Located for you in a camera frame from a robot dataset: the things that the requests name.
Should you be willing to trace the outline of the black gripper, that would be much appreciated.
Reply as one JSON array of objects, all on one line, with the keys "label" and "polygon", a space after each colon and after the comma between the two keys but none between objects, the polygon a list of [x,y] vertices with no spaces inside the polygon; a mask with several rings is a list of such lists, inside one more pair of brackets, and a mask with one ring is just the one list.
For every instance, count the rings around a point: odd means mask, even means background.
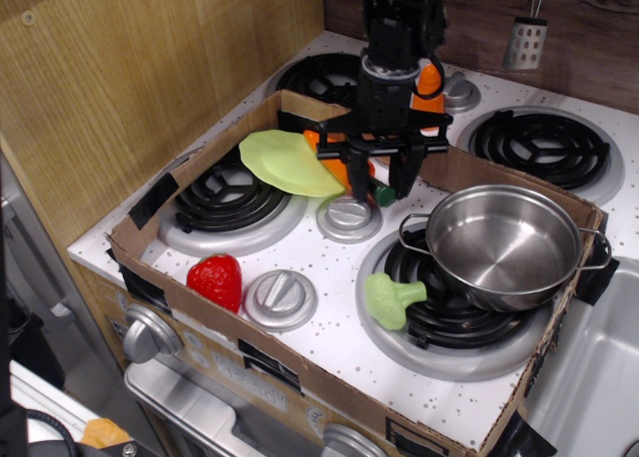
[{"label": "black gripper", "polygon": [[452,117],[410,107],[418,76],[417,70],[360,70],[354,108],[317,124],[317,157],[348,162],[352,194],[359,202],[367,200],[368,155],[392,155],[389,184],[403,200],[426,154],[449,146],[446,132]]}]

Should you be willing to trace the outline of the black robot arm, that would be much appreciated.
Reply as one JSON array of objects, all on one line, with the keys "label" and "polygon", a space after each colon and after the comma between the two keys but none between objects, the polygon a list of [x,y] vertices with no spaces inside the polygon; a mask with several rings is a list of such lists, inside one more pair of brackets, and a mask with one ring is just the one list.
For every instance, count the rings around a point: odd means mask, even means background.
[{"label": "black robot arm", "polygon": [[339,159],[347,168],[353,197],[368,195],[371,157],[388,157],[389,185],[407,197],[423,160],[448,148],[445,113],[411,108],[417,96],[419,62],[435,55],[448,26],[443,0],[363,0],[366,47],[360,54],[354,107],[318,123],[317,156]]}]

